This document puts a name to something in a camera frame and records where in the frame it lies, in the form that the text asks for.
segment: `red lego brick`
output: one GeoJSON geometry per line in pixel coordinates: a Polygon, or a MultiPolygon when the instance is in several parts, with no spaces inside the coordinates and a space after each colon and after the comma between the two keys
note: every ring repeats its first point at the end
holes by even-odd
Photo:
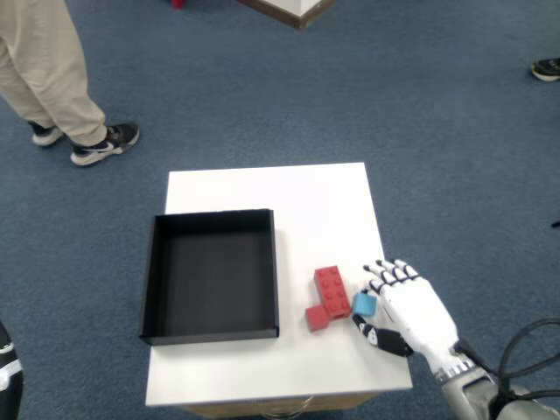
{"type": "Polygon", "coordinates": [[[307,308],[305,310],[305,318],[307,319],[307,326],[311,332],[327,328],[331,320],[322,304],[307,308]]]}
{"type": "Polygon", "coordinates": [[[331,319],[345,318],[352,313],[337,266],[316,269],[315,284],[331,319]]]}
{"type": "Polygon", "coordinates": [[[185,7],[185,0],[171,0],[171,4],[175,9],[183,9],[185,7]]]}

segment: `khaki trousers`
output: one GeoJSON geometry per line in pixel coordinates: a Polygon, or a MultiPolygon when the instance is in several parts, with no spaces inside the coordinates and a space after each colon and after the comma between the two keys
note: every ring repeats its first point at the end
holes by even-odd
{"type": "Polygon", "coordinates": [[[0,95],[25,120],[56,125],[77,144],[105,138],[64,0],[0,0],[0,95]]]}

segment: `blue block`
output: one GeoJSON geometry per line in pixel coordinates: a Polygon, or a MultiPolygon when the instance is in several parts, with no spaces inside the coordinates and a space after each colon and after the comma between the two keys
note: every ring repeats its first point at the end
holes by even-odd
{"type": "Polygon", "coordinates": [[[373,317],[375,315],[375,307],[377,306],[377,299],[365,293],[356,293],[353,297],[353,314],[361,315],[362,317],[373,317]]]}

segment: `nike logo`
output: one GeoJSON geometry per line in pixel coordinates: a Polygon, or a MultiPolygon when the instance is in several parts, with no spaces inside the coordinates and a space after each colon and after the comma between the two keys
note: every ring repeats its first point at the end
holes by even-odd
{"type": "Polygon", "coordinates": [[[97,153],[103,153],[104,151],[113,151],[114,149],[115,146],[109,143],[104,149],[87,149],[87,151],[96,151],[97,153]]]}

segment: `shoe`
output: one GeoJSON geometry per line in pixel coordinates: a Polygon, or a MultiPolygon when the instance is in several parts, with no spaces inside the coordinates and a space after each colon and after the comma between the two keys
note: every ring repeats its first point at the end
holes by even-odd
{"type": "Polygon", "coordinates": [[[130,149],[140,136],[140,129],[133,122],[107,127],[105,139],[94,146],[73,146],[70,158],[78,166],[89,166],[108,158],[120,155],[130,149]]]}
{"type": "Polygon", "coordinates": [[[560,79],[560,59],[542,59],[531,65],[531,72],[541,81],[560,79]]]}
{"type": "Polygon", "coordinates": [[[31,125],[33,130],[33,138],[31,139],[34,144],[41,147],[47,147],[51,144],[55,144],[56,141],[64,136],[64,133],[60,131],[58,127],[51,127],[50,129],[44,129],[36,122],[27,122],[31,125]]]}

